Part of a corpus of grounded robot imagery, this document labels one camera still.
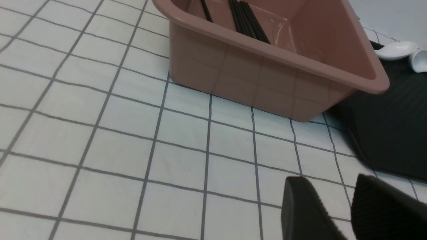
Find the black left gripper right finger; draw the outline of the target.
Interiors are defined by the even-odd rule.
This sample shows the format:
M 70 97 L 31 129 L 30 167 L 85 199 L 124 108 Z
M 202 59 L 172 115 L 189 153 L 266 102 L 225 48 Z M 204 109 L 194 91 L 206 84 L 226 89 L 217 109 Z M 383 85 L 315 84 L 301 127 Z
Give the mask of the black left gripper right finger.
M 375 176 L 359 174 L 351 225 L 358 240 L 425 240 L 427 207 Z

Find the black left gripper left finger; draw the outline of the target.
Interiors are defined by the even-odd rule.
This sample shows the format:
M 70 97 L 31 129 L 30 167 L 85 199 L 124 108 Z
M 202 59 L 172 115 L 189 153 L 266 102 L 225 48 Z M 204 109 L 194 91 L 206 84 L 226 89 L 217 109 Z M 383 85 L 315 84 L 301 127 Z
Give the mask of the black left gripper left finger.
M 284 240 L 346 240 L 308 179 L 287 177 L 282 212 Z

